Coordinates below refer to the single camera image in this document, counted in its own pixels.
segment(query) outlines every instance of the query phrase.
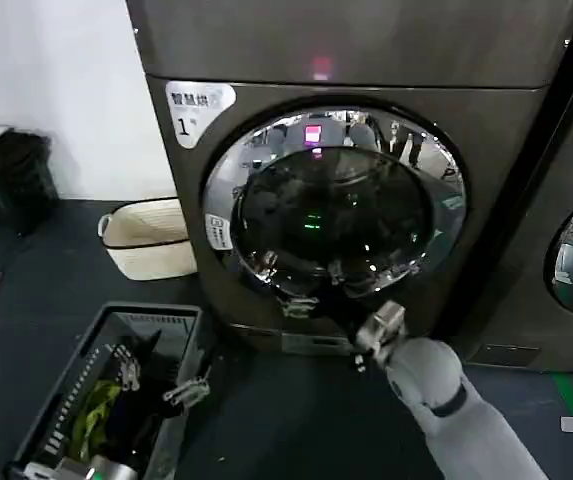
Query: white wall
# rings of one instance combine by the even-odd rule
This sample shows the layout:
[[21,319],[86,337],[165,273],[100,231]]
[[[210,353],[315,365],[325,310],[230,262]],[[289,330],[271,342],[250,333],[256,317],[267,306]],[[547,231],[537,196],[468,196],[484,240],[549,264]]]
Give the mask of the white wall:
[[52,136],[62,197],[175,194],[124,0],[0,0],[0,124]]

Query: floor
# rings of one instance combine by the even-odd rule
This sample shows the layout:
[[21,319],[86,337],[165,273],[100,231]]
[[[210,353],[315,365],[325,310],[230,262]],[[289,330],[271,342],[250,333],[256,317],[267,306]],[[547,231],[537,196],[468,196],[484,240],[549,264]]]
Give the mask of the floor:
[[[0,233],[0,478],[103,303],[206,304],[196,276],[141,283],[121,275],[95,233],[97,220],[113,206],[65,202],[25,240]],[[390,472],[395,478],[434,477],[407,412],[382,390],[376,373],[355,377],[339,359],[229,355],[227,365],[244,368],[237,376],[224,375],[233,384],[231,396],[216,405],[209,425],[192,430],[182,472],[207,468],[213,475],[225,471],[229,479],[265,478],[276,475],[275,468],[285,472],[283,478]],[[549,477],[573,480],[573,434],[559,426],[570,410],[554,377],[466,371]],[[270,442],[279,447],[277,454],[266,451]],[[368,464],[359,469],[355,460],[363,458]],[[309,470],[303,473],[297,465]]]

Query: front-loading washing machine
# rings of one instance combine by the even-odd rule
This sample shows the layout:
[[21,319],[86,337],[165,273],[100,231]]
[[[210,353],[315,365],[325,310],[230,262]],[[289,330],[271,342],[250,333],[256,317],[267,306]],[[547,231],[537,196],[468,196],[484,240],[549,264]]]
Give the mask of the front-loading washing machine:
[[540,163],[497,263],[478,257],[485,286],[463,283],[471,308],[452,342],[472,363],[573,371],[573,95]]
[[320,283],[430,333],[573,0],[128,2],[199,275],[255,345],[345,351]]

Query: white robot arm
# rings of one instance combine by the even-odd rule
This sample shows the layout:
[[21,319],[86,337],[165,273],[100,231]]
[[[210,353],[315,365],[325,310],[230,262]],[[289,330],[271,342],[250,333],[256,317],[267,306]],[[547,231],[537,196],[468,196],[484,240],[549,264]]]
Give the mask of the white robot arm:
[[546,479],[506,419],[470,383],[457,354],[442,342],[405,338],[403,313],[388,302],[360,329],[357,343],[386,371],[446,479]]

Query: dark gray washing machine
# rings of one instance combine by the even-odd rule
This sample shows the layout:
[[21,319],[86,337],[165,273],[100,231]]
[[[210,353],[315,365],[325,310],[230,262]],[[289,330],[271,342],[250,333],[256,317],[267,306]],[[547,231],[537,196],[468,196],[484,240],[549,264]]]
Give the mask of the dark gray washing machine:
[[[573,0],[128,4],[200,276],[221,317],[261,347],[344,351],[297,275],[342,282],[350,270],[350,296],[373,308],[394,298],[411,333],[431,332],[564,53]],[[267,182],[262,212],[245,216],[238,199],[258,190],[249,187],[257,174],[283,181]],[[283,213],[321,177],[333,177],[327,203],[358,200],[348,220],[328,223],[315,209],[299,212],[296,226],[258,220],[267,203]],[[385,194],[367,188],[375,177]],[[373,212],[383,219],[374,250],[388,239],[392,252],[364,243],[350,265],[320,264],[301,248],[317,234],[313,250],[323,256],[328,245],[331,258],[347,238],[338,225],[359,230],[369,218],[366,232]],[[261,244],[269,231],[280,232],[279,251]]]
[[469,285],[454,343],[473,363],[573,371],[573,95],[547,151],[488,283]]

